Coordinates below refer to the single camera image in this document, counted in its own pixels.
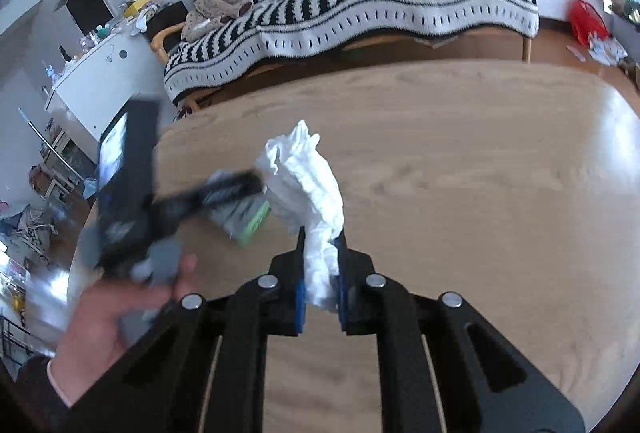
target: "red plastic bag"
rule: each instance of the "red plastic bag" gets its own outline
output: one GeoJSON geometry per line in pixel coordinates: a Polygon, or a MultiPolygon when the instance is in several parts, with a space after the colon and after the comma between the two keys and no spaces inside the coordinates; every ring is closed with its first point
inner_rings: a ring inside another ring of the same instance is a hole
{"type": "Polygon", "coordinates": [[[582,0],[573,0],[569,7],[569,21],[574,29],[574,37],[584,47],[589,47],[589,35],[609,39],[609,31],[593,5],[582,0]]]}

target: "dark sleeve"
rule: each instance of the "dark sleeve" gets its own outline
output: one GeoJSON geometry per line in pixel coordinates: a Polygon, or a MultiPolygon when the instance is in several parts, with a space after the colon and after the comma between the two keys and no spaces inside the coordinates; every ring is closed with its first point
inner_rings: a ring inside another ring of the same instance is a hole
{"type": "Polygon", "coordinates": [[[15,381],[20,396],[32,412],[39,415],[53,431],[59,431],[68,407],[58,396],[47,376],[49,357],[38,355],[29,359],[15,381]]]}

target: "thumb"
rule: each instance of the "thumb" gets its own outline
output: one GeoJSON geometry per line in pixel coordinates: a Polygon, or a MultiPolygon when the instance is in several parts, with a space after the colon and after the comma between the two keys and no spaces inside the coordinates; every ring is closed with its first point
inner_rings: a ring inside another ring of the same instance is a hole
{"type": "Polygon", "coordinates": [[[160,308],[171,297],[169,286],[146,286],[132,281],[102,281],[88,290],[84,304],[94,318],[117,318],[134,310],[160,308]]]}

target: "black bottle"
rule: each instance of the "black bottle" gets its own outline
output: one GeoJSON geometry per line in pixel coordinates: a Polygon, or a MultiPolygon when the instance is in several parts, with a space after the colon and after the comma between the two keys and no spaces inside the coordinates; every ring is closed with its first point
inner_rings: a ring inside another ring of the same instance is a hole
{"type": "Polygon", "coordinates": [[[69,57],[69,54],[66,53],[66,50],[62,46],[60,46],[59,50],[60,50],[60,53],[62,54],[63,60],[65,60],[67,63],[70,63],[71,58],[69,57]]]}

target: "white tissue on cabinet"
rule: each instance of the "white tissue on cabinet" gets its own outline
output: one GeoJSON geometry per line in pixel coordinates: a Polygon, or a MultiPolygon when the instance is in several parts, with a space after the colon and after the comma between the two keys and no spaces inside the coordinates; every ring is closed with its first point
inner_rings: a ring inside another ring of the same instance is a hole
{"type": "Polygon", "coordinates": [[[290,135],[269,140],[256,166],[264,174],[274,214],[291,232],[305,227],[306,301],[336,311],[338,251],[344,227],[342,196],[329,163],[316,151],[320,136],[301,120],[290,135]]]}

